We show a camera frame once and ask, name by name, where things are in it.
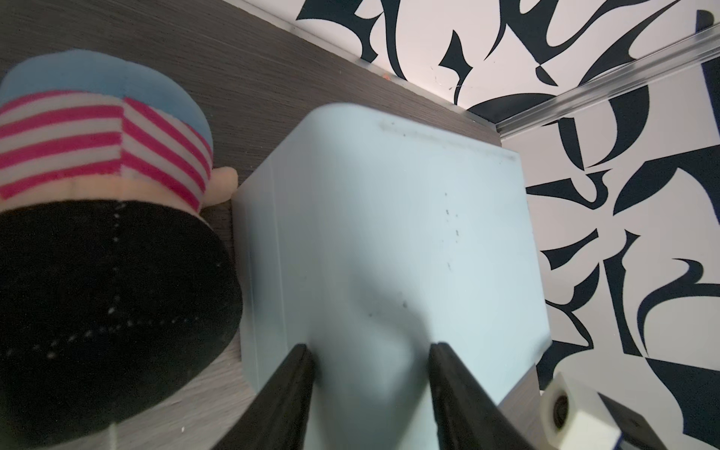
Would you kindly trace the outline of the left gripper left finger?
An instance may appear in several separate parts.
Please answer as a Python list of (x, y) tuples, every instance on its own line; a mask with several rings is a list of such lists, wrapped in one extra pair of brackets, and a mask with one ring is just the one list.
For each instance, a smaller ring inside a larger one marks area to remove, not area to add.
[(302, 449), (309, 422), (315, 365), (296, 344), (234, 426), (213, 450)]

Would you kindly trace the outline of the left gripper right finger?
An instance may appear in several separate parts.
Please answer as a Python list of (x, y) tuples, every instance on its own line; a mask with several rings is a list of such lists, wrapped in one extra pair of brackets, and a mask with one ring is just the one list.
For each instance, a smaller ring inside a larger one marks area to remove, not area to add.
[(429, 347), (429, 385), (439, 448), (531, 449), (452, 347)]

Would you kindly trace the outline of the light blue drawer box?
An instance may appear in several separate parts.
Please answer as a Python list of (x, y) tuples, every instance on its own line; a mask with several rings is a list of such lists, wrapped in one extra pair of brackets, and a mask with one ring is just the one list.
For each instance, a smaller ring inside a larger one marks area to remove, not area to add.
[(434, 449), (449, 344), (500, 403), (551, 344), (521, 159), (353, 104), (307, 115), (232, 197), (243, 368), (316, 362), (309, 449)]

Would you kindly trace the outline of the plush doll black hair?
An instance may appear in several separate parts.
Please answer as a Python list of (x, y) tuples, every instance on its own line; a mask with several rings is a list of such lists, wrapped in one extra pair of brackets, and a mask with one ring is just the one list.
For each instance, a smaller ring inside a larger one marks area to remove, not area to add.
[(242, 315), (201, 217), (230, 199), (199, 105), (100, 52), (32, 57), (1, 84), (1, 446), (56, 446), (174, 395)]

